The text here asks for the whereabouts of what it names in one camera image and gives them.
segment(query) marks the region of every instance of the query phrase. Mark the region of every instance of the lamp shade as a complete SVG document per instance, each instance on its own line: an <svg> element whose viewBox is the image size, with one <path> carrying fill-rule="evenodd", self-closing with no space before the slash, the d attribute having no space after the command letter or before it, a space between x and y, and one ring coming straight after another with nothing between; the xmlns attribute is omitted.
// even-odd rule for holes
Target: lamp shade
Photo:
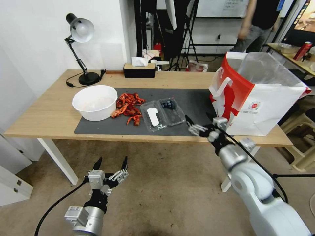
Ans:
<svg viewBox="0 0 315 236"><path fill-rule="evenodd" d="M66 16L66 20L70 24L70 33L75 41L85 43L92 38L94 25L91 21L84 18L77 18L72 13Z"/></svg>

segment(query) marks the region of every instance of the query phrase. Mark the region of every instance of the paper bag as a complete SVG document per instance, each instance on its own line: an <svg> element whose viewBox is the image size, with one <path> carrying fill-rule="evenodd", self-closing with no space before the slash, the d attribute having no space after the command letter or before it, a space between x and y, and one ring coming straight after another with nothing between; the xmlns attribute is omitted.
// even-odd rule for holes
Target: paper bag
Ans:
<svg viewBox="0 0 315 236"><path fill-rule="evenodd" d="M311 90L268 53L228 52L209 87L231 135L266 136Z"/></svg>

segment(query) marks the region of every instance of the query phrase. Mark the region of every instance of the black shirt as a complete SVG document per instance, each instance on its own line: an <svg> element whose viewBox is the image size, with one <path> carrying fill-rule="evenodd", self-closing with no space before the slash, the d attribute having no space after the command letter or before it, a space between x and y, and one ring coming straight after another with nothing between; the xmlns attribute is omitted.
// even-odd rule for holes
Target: black shirt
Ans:
<svg viewBox="0 0 315 236"><path fill-rule="evenodd" d="M280 13L284 0L257 0L252 24L261 29L271 28Z"/></svg>

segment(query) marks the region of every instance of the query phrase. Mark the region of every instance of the white table leg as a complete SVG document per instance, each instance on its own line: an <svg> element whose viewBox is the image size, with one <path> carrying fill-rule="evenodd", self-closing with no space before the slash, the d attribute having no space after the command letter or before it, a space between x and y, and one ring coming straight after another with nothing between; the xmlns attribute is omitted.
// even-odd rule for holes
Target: white table leg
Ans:
<svg viewBox="0 0 315 236"><path fill-rule="evenodd" d="M250 152L250 154L254 156L258 152L259 149L260 147L258 146L254 147L253 150ZM248 156L247 162L250 162L250 160L251 160L251 157ZM222 192L226 192L227 190L229 190L230 187L231 187L230 177L227 176L225 180L223 181L223 183L221 184Z"/></svg>
<svg viewBox="0 0 315 236"><path fill-rule="evenodd" d="M38 138L38 141L43 145L51 158L55 161L55 163L59 166L62 172L66 175L66 177L70 180L72 184L78 183L78 177L69 166L66 159L63 157L57 146L51 139L42 139Z"/></svg>

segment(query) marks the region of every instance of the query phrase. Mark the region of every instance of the black desk mat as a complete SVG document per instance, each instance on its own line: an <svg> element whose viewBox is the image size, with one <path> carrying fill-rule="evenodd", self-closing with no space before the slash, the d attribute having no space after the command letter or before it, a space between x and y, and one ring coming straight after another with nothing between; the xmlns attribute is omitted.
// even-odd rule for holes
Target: black desk mat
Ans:
<svg viewBox="0 0 315 236"><path fill-rule="evenodd" d="M196 124L208 124L209 118L206 112L215 114L209 100L209 90L207 89L154 89L154 88L115 88L118 97L123 93L138 93L140 98L147 102L173 97ZM141 118L139 126L133 126L133 121L126 125L127 116L123 114L114 119L107 118L102 121L88 121L81 118L74 133L76 134L117 134L117 135L163 135L163 136L192 136L188 132L186 123L166 127L156 132L149 132L147 126Z"/></svg>

